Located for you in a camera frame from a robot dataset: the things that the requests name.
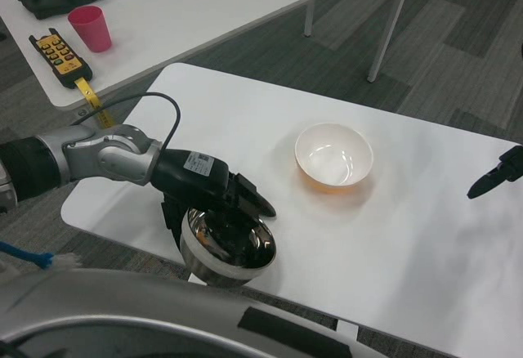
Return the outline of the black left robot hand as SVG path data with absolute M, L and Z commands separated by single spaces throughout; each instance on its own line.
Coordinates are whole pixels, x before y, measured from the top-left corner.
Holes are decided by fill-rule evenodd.
M 259 217 L 276 216 L 250 180 L 210 155 L 166 150 L 151 184 L 163 192 L 164 220 L 176 242 L 181 241 L 182 217 L 191 209 L 207 213 L 212 238 L 226 249 L 245 244 Z

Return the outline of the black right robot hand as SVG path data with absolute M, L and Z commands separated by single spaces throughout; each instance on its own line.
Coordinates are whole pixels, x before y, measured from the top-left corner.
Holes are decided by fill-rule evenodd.
M 522 145 L 516 145 L 499 157 L 498 165 L 479 178 L 467 192 L 469 199 L 480 197 L 505 181 L 522 177 Z

